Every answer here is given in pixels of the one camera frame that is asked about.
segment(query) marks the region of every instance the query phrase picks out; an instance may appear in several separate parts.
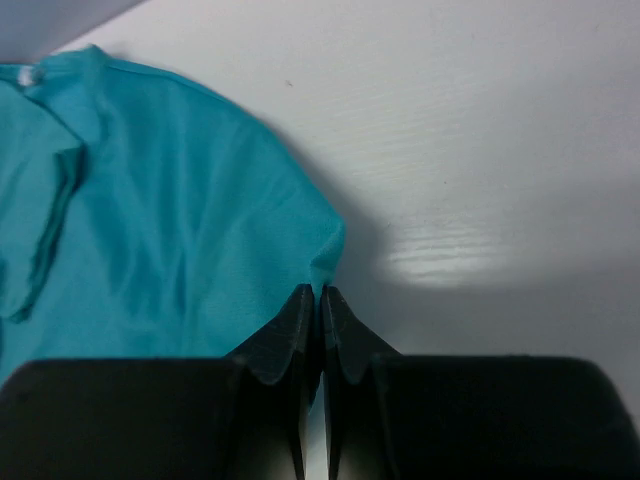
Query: white button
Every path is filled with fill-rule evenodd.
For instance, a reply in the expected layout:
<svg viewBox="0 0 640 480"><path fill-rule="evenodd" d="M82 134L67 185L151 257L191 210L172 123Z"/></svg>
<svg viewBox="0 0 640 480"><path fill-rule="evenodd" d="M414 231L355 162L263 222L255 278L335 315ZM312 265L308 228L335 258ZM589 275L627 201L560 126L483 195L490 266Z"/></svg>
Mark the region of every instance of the white button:
<svg viewBox="0 0 640 480"><path fill-rule="evenodd" d="M40 67L25 65L18 72L18 83L23 87L32 87L42 80L44 70Z"/></svg>

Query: fabric fold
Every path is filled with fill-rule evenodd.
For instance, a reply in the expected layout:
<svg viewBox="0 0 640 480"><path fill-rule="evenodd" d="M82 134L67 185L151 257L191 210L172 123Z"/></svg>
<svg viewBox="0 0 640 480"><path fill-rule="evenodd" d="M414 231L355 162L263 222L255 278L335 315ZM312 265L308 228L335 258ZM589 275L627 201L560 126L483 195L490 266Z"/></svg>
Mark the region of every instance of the fabric fold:
<svg viewBox="0 0 640 480"><path fill-rule="evenodd" d="M0 318L20 321L53 261L82 143L1 81L0 112Z"/></svg>

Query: teal fabric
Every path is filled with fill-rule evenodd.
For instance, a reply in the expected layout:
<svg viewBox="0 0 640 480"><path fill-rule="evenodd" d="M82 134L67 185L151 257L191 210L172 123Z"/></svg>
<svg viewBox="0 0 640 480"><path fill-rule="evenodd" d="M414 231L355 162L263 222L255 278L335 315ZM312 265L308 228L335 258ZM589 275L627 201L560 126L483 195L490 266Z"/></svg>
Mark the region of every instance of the teal fabric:
<svg viewBox="0 0 640 480"><path fill-rule="evenodd" d="M0 111L0 318L18 321L46 279L82 144L2 82Z"/></svg>
<svg viewBox="0 0 640 480"><path fill-rule="evenodd" d="M84 162L28 317L2 321L0 380L33 358L222 355L295 285L331 281L343 222L237 106L96 47L43 60L32 86L18 68L1 81L78 138Z"/></svg>

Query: white table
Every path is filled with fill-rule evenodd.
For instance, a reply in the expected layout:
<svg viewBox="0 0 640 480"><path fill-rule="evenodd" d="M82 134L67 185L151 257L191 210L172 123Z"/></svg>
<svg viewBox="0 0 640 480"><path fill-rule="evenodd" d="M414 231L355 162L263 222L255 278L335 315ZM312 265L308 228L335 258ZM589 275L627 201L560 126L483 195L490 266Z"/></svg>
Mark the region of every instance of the white table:
<svg viewBox="0 0 640 480"><path fill-rule="evenodd" d="M400 351L592 359L640 414L639 2L151 0L89 42L277 130Z"/></svg>

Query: white background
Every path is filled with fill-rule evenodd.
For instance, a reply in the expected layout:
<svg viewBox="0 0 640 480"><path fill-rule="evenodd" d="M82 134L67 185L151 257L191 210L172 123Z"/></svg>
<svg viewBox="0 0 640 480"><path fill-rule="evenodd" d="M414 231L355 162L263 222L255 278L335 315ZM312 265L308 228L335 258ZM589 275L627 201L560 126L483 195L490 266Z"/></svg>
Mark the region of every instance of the white background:
<svg viewBox="0 0 640 480"><path fill-rule="evenodd" d="M337 285L400 351L592 359L637 419L639 27L622 0L152 0L66 48L271 125L347 221Z"/></svg>

